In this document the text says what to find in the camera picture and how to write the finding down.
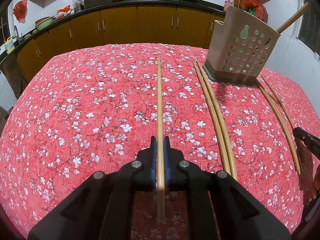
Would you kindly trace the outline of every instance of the upper cabinet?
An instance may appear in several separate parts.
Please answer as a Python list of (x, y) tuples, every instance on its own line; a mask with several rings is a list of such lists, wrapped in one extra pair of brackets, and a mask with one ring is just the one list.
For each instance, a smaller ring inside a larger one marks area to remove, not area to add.
[(104, 44), (137, 43), (137, 6), (100, 11)]

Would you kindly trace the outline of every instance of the kitchen cabinet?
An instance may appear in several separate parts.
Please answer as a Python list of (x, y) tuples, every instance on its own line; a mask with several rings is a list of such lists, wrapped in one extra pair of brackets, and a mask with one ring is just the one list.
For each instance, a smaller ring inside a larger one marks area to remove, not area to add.
[(60, 55), (76, 49), (76, 43), (73, 38), (71, 22), (63, 23), (49, 30), (55, 55)]
[(104, 44), (137, 43), (137, 6), (100, 11)]
[(138, 6), (139, 42), (174, 44), (175, 16), (175, 6)]
[(35, 38), (35, 43), (40, 60), (44, 66), (54, 56), (54, 50), (49, 33), (45, 32), (41, 36)]
[(213, 30), (214, 30), (214, 25), (215, 25), (215, 20), (223, 22), (224, 16), (219, 15), (219, 14), (215, 14), (215, 13), (211, 13), (207, 37), (205, 38), (205, 43), (204, 43), (205, 49), (208, 49), (210, 46), (210, 42), (211, 42)]
[(71, 26), (77, 49), (104, 45), (100, 11), (73, 18)]
[(177, 7), (173, 44), (204, 48), (210, 12)]
[(42, 68), (42, 62), (34, 40), (29, 41), (18, 52), (18, 60), (28, 82), (30, 82)]

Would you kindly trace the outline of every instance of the red tablecloth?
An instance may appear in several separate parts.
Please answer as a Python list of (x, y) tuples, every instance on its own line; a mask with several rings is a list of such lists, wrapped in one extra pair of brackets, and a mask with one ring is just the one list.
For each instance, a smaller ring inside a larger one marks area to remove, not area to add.
[[(200, 48), (146, 43), (52, 58), (19, 98), (0, 140), (0, 202), (19, 231), (26, 236), (94, 171), (117, 171), (149, 146), (156, 135), (158, 56), (164, 135), (203, 170), (221, 170), (216, 134), (192, 65), (196, 59), (204, 63), (206, 54)], [(262, 72), (293, 123), (320, 136), (319, 118), (301, 87), (269, 69)], [(259, 89), (222, 83), (212, 87), (239, 182), (293, 231), (319, 162), (306, 150), (302, 175), (297, 176), (280, 124)], [(188, 238), (183, 193), (167, 194), (166, 220), (159, 224), (156, 193), (136, 196), (133, 239)]]

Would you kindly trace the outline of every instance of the window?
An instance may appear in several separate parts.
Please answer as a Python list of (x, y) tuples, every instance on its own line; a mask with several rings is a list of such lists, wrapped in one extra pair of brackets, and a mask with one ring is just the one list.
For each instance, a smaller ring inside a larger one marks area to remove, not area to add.
[(10, 37), (9, 25), (8, 25), (8, 10), (5, 8), (0, 13), (0, 46), (4, 44), (4, 40)]
[(298, 39), (320, 55), (320, 17), (310, 8), (302, 17)]

